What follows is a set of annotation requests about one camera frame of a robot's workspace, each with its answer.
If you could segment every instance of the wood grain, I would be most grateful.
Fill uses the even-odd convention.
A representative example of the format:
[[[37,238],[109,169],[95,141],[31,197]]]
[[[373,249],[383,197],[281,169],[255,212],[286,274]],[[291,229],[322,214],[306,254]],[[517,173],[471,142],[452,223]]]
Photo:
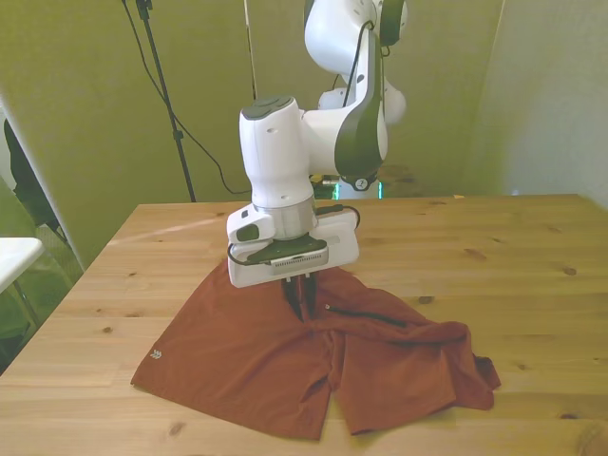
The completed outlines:
[[[315,444],[131,388],[223,259],[225,220],[241,206],[146,205],[0,377],[0,454],[608,454],[608,214],[573,196],[356,205],[361,257],[348,269],[429,318],[468,324],[503,380],[492,411],[455,408],[351,437],[332,402]]]

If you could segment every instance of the red shorts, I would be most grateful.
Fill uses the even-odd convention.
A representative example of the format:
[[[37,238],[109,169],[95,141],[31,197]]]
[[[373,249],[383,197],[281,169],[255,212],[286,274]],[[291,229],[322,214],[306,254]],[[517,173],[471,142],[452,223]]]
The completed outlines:
[[[331,393],[353,434],[493,405],[498,375],[473,355],[462,323],[433,323],[340,269],[318,273],[315,306],[302,316],[279,282],[237,289],[222,263],[132,383],[247,428],[315,440]]]

